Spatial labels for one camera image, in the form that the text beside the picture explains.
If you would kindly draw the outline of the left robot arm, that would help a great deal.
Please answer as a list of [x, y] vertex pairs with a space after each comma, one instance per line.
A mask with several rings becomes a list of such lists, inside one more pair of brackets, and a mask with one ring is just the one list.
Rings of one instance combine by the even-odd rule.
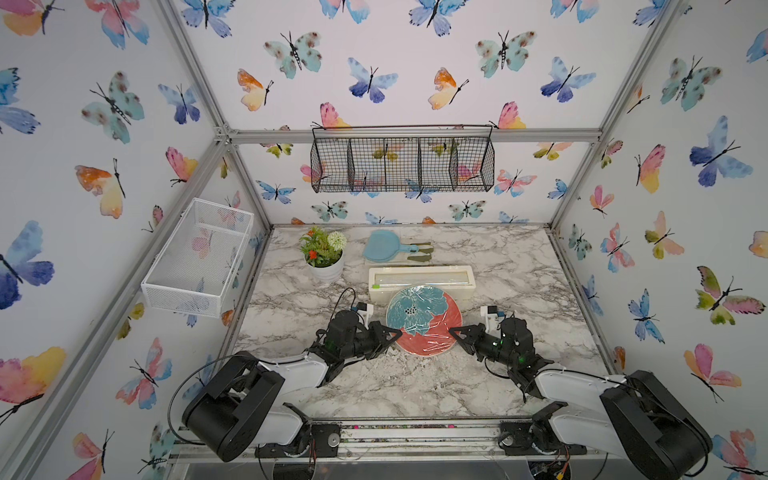
[[283, 401], [285, 395], [327, 385], [346, 367], [383, 355], [402, 336], [353, 308], [335, 313], [300, 355], [260, 359], [237, 352], [192, 397], [182, 425], [224, 462], [251, 446], [277, 458], [311, 456], [319, 446], [317, 428]]

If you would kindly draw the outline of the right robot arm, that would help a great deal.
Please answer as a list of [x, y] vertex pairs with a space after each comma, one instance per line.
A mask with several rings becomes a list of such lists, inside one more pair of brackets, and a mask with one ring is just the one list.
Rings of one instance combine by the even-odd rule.
[[561, 366], [536, 352], [532, 331], [515, 316], [500, 316], [495, 331], [475, 324], [449, 333], [480, 362], [503, 365], [523, 399], [547, 401], [532, 418], [533, 437], [619, 456], [647, 479], [694, 477], [707, 468], [712, 440], [653, 373]]

